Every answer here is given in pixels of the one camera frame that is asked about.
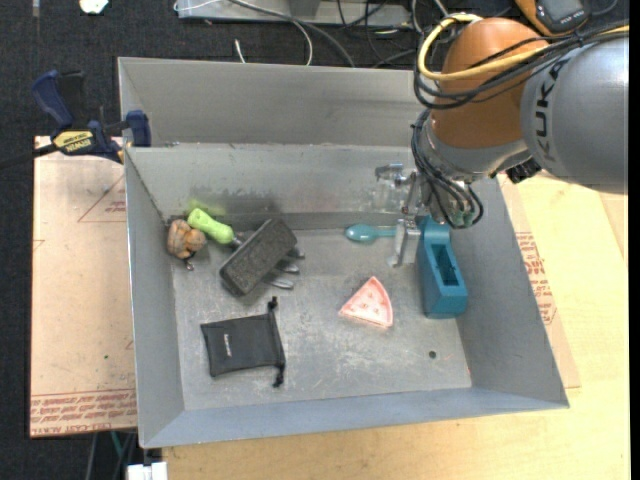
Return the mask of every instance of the blue spoon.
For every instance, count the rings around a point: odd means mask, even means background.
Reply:
[[[349,226],[344,232],[349,240],[355,242],[373,242],[376,238],[383,236],[396,236],[396,228],[377,228],[368,224],[354,224]]]

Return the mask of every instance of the electronic device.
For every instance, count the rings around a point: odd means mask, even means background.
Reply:
[[[527,19],[544,35],[567,34],[589,19],[585,0],[515,0]]]

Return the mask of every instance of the pink triangle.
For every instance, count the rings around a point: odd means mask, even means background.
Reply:
[[[391,299],[382,283],[372,277],[342,306],[340,314],[383,327],[393,325]]]

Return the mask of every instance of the black carpet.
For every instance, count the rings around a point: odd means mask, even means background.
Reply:
[[[609,0],[589,0],[594,9]],[[184,22],[172,10],[174,0],[110,0],[102,16],[87,16],[78,0],[41,0],[33,17],[32,0],[0,0],[0,159],[30,151],[34,135],[48,135],[54,123],[35,104],[30,85],[39,75],[58,69],[81,69],[87,105],[104,105],[107,122],[119,119],[116,61],[119,56],[223,60],[237,62],[238,39],[248,62],[303,64],[305,39],[287,23]],[[510,0],[445,0],[450,10],[490,16]],[[438,17],[425,1],[422,22]],[[629,0],[619,0],[596,26],[628,18]],[[412,33],[376,40],[374,53],[362,30],[327,27],[357,66],[373,66],[415,46]],[[313,34],[314,64],[344,66],[337,50]],[[410,69],[411,57],[387,68]],[[0,478],[83,478],[92,436],[31,440],[28,436],[31,307],[31,238],[33,168],[30,163],[0,171]],[[96,476],[111,477],[115,456],[109,440],[98,442]]]

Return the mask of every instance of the gray metal bin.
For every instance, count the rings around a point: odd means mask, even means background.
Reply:
[[[412,73],[132,58],[119,72],[123,115],[142,109],[153,135],[125,162],[143,447],[568,406],[497,183],[478,183],[485,217],[452,234],[469,291],[455,320],[424,316],[414,266],[387,262],[393,240],[344,237],[400,216],[402,191],[374,169],[413,167]],[[237,230],[282,217],[306,253],[295,288],[233,297],[214,243],[186,270],[166,225],[194,205]],[[338,315],[373,275],[389,329]],[[273,388],[269,368],[211,378],[200,324],[263,313],[273,295],[285,383]]]

